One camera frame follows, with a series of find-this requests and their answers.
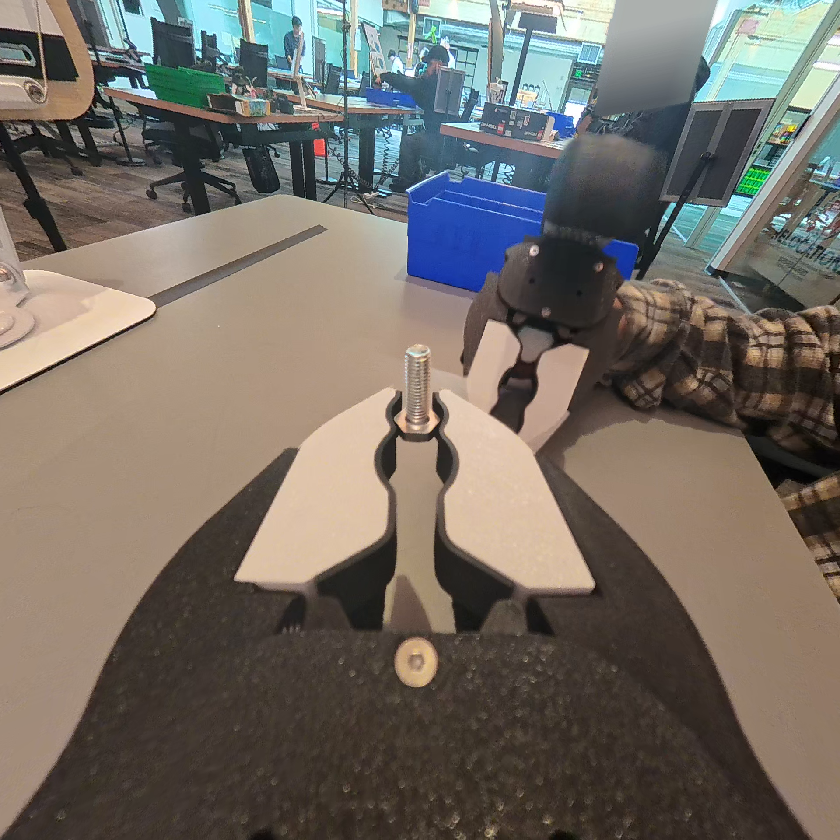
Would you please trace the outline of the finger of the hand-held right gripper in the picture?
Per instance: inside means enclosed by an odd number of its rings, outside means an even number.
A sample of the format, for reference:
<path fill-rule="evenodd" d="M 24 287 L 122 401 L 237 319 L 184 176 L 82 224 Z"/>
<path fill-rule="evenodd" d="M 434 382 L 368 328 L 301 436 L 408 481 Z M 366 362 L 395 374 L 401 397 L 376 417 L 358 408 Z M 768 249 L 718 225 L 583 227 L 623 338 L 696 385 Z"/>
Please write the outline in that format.
<path fill-rule="evenodd" d="M 562 344 L 524 361 L 522 352 L 508 372 L 508 414 L 519 437 L 538 452 L 570 414 L 590 351 Z"/>
<path fill-rule="evenodd" d="M 521 421 L 529 404 L 529 371 L 520 369 L 522 345 L 508 324 L 486 322 L 466 376 L 467 400 L 499 421 Z"/>

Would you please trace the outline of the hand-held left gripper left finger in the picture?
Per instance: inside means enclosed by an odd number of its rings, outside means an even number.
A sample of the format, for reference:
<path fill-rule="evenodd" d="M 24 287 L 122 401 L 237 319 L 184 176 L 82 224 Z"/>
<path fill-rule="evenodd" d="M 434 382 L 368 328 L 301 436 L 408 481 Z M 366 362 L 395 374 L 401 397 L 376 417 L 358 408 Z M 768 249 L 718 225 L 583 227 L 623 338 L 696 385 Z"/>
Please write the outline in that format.
<path fill-rule="evenodd" d="M 381 628 L 396 570 L 394 413 L 386 387 L 316 429 L 294 452 L 234 580 L 339 602 L 355 628 Z"/>

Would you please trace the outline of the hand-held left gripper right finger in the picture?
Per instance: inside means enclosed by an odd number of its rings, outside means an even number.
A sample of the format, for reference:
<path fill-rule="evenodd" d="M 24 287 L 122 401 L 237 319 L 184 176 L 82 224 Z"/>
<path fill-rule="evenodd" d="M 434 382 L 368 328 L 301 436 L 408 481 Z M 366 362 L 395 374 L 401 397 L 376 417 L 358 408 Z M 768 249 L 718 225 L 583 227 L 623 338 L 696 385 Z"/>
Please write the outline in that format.
<path fill-rule="evenodd" d="M 530 447 L 453 391 L 434 408 L 434 571 L 456 627 L 480 628 L 502 601 L 592 595 L 593 574 Z"/>

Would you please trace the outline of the silver threaded bolt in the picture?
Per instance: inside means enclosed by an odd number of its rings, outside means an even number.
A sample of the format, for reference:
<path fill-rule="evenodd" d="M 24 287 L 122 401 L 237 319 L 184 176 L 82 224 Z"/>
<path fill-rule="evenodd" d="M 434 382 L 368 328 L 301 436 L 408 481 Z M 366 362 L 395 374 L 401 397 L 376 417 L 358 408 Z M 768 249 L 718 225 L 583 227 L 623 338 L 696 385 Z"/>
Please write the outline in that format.
<path fill-rule="evenodd" d="M 432 438 L 438 425 L 432 391 L 432 354 L 423 344 L 410 345 L 404 354 L 401 408 L 395 415 L 400 435 L 414 443 Z"/>

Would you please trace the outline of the person's right forearm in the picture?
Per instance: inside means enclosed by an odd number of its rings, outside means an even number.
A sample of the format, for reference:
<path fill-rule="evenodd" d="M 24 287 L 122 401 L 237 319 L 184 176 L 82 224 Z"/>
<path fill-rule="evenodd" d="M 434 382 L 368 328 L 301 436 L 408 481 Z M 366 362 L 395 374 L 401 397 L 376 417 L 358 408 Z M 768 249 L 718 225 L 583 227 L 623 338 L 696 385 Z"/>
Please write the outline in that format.
<path fill-rule="evenodd" d="M 798 455 L 838 456 L 836 308 L 737 313 L 670 280 L 627 282 L 616 304 L 609 377 L 636 409 L 672 406 Z"/>

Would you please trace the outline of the blue plastic bin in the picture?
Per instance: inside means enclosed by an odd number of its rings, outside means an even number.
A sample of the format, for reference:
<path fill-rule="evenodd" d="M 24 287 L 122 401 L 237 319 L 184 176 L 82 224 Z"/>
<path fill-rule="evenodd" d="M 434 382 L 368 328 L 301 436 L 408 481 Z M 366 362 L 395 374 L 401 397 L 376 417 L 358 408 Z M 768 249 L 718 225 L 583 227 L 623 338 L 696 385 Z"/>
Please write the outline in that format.
<path fill-rule="evenodd" d="M 533 300 L 572 301 L 609 297 L 635 268 L 638 247 L 621 239 L 552 238 L 544 215 L 559 224 L 559 206 L 569 191 L 553 171 L 547 192 L 527 191 L 466 178 L 454 183 L 441 173 L 408 194 L 407 273 L 437 284 L 478 291 L 499 269 L 503 295 L 513 289 L 508 269 L 523 256 L 523 294 Z"/>

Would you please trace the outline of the wooden topped office desk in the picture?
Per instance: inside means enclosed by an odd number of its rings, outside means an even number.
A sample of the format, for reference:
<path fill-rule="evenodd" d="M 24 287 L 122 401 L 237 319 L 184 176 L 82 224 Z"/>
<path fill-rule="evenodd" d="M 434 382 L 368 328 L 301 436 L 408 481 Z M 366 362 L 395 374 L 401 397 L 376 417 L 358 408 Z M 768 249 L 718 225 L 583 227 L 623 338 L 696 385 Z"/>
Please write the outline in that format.
<path fill-rule="evenodd" d="M 246 148 L 267 147 L 273 144 L 290 146 L 292 193 L 294 196 L 317 201 L 318 183 L 314 141 L 325 138 L 331 128 L 342 123 L 342 115 L 311 108 L 299 108 L 293 113 L 271 113 L 267 118 L 248 119 L 236 114 L 211 109 L 189 108 L 159 100 L 150 91 L 106 88 L 105 93 L 132 104 L 140 113 L 150 112 L 163 122 L 196 125 L 207 123 L 213 130 L 235 127 Z"/>
<path fill-rule="evenodd" d="M 480 129 L 477 122 L 446 122 L 440 135 L 443 149 L 439 170 L 453 171 L 468 167 L 483 178 L 487 167 L 508 165 L 513 174 L 512 186 L 545 192 L 553 163 L 571 139 L 551 142 L 517 140 Z"/>

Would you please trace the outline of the black cardboard box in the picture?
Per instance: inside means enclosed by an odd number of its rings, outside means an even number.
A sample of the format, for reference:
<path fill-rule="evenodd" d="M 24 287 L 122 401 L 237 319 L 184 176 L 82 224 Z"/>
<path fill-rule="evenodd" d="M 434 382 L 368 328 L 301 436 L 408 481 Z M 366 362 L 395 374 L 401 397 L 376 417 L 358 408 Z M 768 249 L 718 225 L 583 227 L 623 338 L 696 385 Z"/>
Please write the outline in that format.
<path fill-rule="evenodd" d="M 531 142 L 550 141 L 554 119 L 548 112 L 522 109 L 487 101 L 482 109 L 479 128 L 496 136 Z"/>

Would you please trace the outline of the grey panel on tripod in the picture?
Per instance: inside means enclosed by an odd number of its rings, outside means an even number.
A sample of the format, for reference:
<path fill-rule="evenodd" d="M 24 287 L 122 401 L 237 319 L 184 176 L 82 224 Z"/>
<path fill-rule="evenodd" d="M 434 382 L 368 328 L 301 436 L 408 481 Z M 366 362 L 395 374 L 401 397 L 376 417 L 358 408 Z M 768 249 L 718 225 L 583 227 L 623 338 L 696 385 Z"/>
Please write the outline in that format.
<path fill-rule="evenodd" d="M 771 98 L 694 103 L 660 200 L 726 206 L 773 105 Z"/>

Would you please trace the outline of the person's plaid shirt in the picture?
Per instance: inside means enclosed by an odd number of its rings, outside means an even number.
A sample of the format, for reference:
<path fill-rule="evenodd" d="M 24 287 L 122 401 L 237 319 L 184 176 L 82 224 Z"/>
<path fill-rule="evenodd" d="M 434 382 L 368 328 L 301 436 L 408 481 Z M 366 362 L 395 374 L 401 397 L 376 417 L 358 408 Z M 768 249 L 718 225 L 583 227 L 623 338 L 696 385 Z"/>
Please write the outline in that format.
<path fill-rule="evenodd" d="M 779 494 L 824 582 L 838 601 L 839 472 L 803 486 L 786 481 Z"/>

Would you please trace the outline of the black tripod stand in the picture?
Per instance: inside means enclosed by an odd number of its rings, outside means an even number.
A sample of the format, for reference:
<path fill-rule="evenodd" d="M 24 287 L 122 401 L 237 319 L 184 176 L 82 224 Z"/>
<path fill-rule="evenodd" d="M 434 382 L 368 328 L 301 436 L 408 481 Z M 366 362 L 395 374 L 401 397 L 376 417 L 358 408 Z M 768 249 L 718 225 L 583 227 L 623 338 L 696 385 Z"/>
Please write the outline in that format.
<path fill-rule="evenodd" d="M 339 156 L 342 164 L 342 171 L 338 180 L 333 185 L 331 191 L 322 200 L 323 204 L 330 204 L 332 199 L 339 193 L 342 193 L 342 206 L 347 208 L 349 205 L 349 194 L 353 194 L 363 207 L 363 209 L 370 215 L 374 216 L 375 212 L 371 205 L 369 205 L 361 191 L 358 178 L 350 167 L 350 102 L 349 102 L 349 39 L 350 39 L 350 17 L 348 13 L 347 1 L 342 1 L 342 16 L 341 16 L 341 33 L 342 33 L 342 75 L 343 81 L 340 83 L 340 91 L 342 94 L 343 110 L 341 111 L 343 122 L 343 152 Z"/>

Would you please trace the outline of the black office chair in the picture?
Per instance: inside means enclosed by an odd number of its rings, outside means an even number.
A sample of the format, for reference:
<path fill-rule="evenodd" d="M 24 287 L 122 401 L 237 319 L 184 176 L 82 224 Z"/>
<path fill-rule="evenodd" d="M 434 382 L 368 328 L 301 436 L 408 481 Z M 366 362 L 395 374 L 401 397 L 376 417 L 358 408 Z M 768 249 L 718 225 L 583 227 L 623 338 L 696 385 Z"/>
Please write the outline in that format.
<path fill-rule="evenodd" d="M 181 167 L 173 175 L 150 182 L 145 190 L 148 199 L 157 201 L 160 188 L 178 184 L 186 214 L 210 212 L 207 188 L 223 194 L 235 206 L 242 204 L 236 184 L 206 171 L 206 162 L 218 163 L 223 157 L 221 134 L 207 123 L 146 122 L 141 136 L 148 152 L 167 152 L 173 164 Z"/>

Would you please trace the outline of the black computer monitor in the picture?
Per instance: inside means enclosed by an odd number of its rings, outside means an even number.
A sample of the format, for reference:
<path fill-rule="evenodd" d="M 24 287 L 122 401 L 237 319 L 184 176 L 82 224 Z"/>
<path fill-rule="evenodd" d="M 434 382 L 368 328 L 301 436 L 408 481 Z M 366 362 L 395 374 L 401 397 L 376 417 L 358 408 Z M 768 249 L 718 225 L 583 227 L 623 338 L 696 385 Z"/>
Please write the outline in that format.
<path fill-rule="evenodd" d="M 253 43 L 244 38 L 240 39 L 238 66 L 250 86 L 254 88 L 268 87 L 268 45 Z"/>
<path fill-rule="evenodd" d="M 171 69 L 192 68 L 196 63 L 193 28 L 169 24 L 152 17 L 152 64 Z"/>

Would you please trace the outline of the green plastic crates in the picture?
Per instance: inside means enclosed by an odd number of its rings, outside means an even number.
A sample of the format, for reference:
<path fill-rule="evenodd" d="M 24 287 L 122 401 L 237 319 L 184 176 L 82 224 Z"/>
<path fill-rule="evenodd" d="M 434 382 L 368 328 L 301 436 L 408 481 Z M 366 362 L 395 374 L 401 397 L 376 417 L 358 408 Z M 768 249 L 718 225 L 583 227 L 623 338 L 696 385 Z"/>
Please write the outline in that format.
<path fill-rule="evenodd" d="M 149 88 L 159 100 L 194 109 L 209 109 L 209 97 L 227 92 L 224 77 L 192 68 L 145 64 Z"/>

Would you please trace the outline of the wooden rimmed display board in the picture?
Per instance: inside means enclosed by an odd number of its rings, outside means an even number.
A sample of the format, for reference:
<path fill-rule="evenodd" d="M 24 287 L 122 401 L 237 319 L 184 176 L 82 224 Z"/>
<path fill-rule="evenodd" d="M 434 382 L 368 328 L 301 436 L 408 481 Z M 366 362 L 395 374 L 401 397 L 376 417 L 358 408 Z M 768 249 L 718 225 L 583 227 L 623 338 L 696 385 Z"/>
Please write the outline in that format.
<path fill-rule="evenodd" d="M 92 93 L 91 58 L 70 4 L 2 1 L 1 120 L 73 120 Z"/>

